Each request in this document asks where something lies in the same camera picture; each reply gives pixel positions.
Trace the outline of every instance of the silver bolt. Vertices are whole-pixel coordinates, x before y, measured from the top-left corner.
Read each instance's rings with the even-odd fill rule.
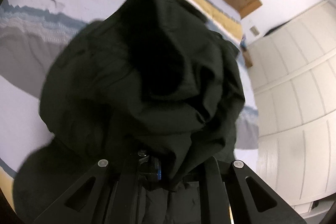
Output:
[[[139,150],[138,155],[140,157],[145,157],[145,156],[147,156],[147,151],[146,150]]]
[[[241,160],[235,160],[235,161],[233,162],[233,165],[234,165],[235,167],[237,167],[237,168],[243,168],[244,163],[243,163]]]
[[[108,160],[100,160],[98,161],[98,166],[99,167],[106,167],[109,164]]]

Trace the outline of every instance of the triangular cutout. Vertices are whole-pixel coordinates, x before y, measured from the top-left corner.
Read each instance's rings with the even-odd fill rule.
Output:
[[[258,212],[262,213],[277,206],[277,202],[251,177],[246,177],[253,201]]]
[[[86,205],[92,188],[95,184],[95,177],[91,177],[85,182],[68,200],[65,206],[80,212]]]

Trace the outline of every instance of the bed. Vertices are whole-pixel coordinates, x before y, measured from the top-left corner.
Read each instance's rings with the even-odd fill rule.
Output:
[[[0,187],[13,207],[11,187],[25,158],[52,139],[38,114],[50,65],[67,43],[95,19],[106,19],[125,0],[4,0],[0,6]],[[237,47],[240,14],[224,0],[187,0],[207,27]],[[242,54],[237,64],[246,98],[236,122],[236,158],[256,170],[258,111]]]

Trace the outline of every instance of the white wardrobe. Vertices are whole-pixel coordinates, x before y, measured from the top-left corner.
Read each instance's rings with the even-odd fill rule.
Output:
[[[313,201],[336,193],[336,7],[325,0],[248,50],[258,175],[308,214]],[[320,203],[315,214],[328,209]]]

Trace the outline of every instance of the black cloth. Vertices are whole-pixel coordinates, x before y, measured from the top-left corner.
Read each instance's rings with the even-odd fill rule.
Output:
[[[44,83],[40,116],[55,139],[14,180],[18,215],[31,223],[95,161],[120,172],[141,148],[161,160],[167,190],[212,155],[231,162],[244,105],[237,53],[181,0],[127,0],[88,25]]]

